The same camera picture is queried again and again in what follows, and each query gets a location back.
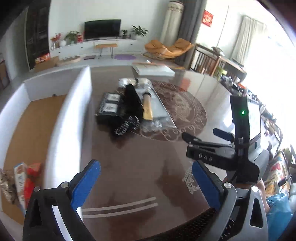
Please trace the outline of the white cardboard storage box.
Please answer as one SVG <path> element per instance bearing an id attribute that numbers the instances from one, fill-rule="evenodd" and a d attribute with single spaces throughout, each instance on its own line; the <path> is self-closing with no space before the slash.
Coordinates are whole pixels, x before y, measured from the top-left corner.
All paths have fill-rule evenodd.
<path id="1" fill-rule="evenodd" d="M 55 188 L 80 171 L 92 94 L 90 67 L 44 73 L 1 94 L 1 169 L 41 163 L 38 183 Z"/>

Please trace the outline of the green potted plant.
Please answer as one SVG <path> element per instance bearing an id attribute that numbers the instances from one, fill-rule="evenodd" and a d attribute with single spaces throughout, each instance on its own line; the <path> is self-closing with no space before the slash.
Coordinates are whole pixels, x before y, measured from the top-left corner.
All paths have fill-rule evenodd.
<path id="1" fill-rule="evenodd" d="M 132 25 L 131 36 L 135 40 L 144 40 L 144 38 L 148 35 L 149 30 L 146 28 L 142 28 L 141 26 Z"/>

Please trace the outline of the beige cosmetic tube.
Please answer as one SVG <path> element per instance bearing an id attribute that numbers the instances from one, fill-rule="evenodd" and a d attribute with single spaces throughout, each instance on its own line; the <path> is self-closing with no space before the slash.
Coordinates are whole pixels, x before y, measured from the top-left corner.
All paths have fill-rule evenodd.
<path id="1" fill-rule="evenodd" d="M 152 97 L 149 92 L 145 92 L 143 94 L 143 119 L 146 121 L 153 121 L 153 115 L 152 115 Z"/>

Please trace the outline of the black velvet hair scrunchie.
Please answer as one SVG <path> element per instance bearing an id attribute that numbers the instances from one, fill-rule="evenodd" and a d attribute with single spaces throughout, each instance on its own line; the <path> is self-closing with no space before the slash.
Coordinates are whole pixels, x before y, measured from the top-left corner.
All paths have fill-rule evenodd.
<path id="1" fill-rule="evenodd" d="M 136 116 L 141 124 L 143 112 L 143 105 L 135 90 L 135 87 L 131 84 L 127 85 L 122 97 L 122 119 L 118 121 L 116 128 L 118 128 L 128 116 Z"/>

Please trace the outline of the red flower vase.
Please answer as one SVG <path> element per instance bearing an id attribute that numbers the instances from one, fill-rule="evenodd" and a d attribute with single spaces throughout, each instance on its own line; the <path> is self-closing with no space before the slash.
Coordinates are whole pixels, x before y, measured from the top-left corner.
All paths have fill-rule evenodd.
<path id="1" fill-rule="evenodd" d="M 62 33 L 55 34 L 55 36 L 52 37 L 50 40 L 52 42 L 53 49 L 65 47 L 67 44 L 66 41 L 62 39 Z"/>

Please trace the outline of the white standing air conditioner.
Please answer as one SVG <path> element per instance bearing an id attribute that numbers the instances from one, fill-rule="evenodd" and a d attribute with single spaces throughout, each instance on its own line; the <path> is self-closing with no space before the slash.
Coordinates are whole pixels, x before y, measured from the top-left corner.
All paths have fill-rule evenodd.
<path id="1" fill-rule="evenodd" d="M 177 40 L 184 8 L 184 4 L 179 1 L 170 1 L 168 3 L 162 33 L 159 39 L 165 46 L 171 46 Z"/>

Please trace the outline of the white tv cabinet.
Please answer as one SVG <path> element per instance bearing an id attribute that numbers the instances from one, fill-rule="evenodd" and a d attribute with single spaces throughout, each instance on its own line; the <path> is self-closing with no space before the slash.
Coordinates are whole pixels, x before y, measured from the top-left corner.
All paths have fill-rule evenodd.
<path id="1" fill-rule="evenodd" d="M 120 54 L 139 55 L 144 52 L 144 41 L 132 39 L 109 39 L 109 40 L 96 40 L 85 41 L 82 43 L 70 44 L 65 47 L 50 50 L 50 57 L 58 56 L 59 59 L 65 59 L 74 56 L 99 56 L 99 50 L 95 49 L 97 44 L 111 44 L 116 43 L 117 48 L 114 48 L 114 56 Z M 104 49 L 102 56 L 110 56 L 110 50 Z"/>

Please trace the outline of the rhinestone bow hair clip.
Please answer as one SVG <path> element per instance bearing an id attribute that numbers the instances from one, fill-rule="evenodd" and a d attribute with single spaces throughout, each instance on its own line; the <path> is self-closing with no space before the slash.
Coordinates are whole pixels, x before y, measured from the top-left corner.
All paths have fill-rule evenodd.
<path id="1" fill-rule="evenodd" d="M 1 169 L 1 190 L 10 204 L 15 204 L 17 200 L 17 191 L 15 186 L 14 174 L 12 171 Z"/>

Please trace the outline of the clear plastic zip bag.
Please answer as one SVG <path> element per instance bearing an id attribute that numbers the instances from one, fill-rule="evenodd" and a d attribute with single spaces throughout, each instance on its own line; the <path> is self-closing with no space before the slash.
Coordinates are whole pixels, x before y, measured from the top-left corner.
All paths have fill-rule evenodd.
<path id="1" fill-rule="evenodd" d="M 152 97 L 153 121 L 143 119 L 140 129 L 144 133 L 163 131 L 168 128 L 177 128 L 153 85 L 146 88 L 135 88 L 135 90 L 141 101 L 143 101 L 143 94 L 145 92 L 149 92 Z"/>

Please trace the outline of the orange lounge chair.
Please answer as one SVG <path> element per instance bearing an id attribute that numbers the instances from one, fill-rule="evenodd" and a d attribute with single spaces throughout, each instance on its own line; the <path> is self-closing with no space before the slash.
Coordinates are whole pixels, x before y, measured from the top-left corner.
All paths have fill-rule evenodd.
<path id="1" fill-rule="evenodd" d="M 166 46 L 158 40 L 151 40 L 145 44 L 144 56 L 153 59 L 166 60 L 175 59 L 193 48 L 193 44 L 185 39 L 179 38 L 171 46 Z"/>

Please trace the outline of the purple round rug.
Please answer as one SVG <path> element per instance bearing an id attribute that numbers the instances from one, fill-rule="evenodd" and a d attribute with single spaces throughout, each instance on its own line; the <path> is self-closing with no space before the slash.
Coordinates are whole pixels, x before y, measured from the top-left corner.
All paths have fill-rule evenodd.
<path id="1" fill-rule="evenodd" d="M 115 55 L 114 58 L 116 60 L 130 61 L 130 60 L 135 60 L 136 56 L 130 55 L 130 54 L 120 54 L 120 55 Z"/>

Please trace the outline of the dark wooden chair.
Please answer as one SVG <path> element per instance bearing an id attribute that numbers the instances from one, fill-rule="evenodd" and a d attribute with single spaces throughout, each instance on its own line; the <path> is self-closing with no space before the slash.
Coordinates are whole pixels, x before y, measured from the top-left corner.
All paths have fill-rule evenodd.
<path id="1" fill-rule="evenodd" d="M 195 44 L 189 69 L 204 75 L 214 76 L 220 55 L 203 45 Z"/>

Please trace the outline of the red snack packet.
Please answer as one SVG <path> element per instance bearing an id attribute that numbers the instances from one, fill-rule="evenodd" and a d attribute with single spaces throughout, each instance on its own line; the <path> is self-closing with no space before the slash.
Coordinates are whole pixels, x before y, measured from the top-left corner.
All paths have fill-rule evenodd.
<path id="1" fill-rule="evenodd" d="M 24 198 L 25 198 L 25 208 L 28 207 L 30 197 L 34 188 L 36 187 L 36 180 L 39 178 L 42 170 L 42 163 L 32 163 L 27 166 L 26 169 L 26 179 L 25 179 L 25 186 L 23 190 Z"/>

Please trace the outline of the bundle of bamboo sticks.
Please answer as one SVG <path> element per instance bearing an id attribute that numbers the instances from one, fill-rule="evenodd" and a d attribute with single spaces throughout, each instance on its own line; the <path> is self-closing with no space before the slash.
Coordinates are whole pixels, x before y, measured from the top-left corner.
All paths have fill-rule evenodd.
<path id="1" fill-rule="evenodd" d="M 118 80 L 118 87 L 125 88 L 127 85 L 133 85 L 135 88 L 146 88 L 151 86 L 151 81 L 147 78 L 120 78 Z"/>

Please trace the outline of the white flat box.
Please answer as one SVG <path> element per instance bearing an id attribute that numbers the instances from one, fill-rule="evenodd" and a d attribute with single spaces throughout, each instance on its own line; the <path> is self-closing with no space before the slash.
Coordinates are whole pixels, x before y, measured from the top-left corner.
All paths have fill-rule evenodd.
<path id="1" fill-rule="evenodd" d="M 175 72 L 166 65 L 154 65 L 151 63 L 133 63 L 132 67 L 139 76 L 175 76 Z"/>

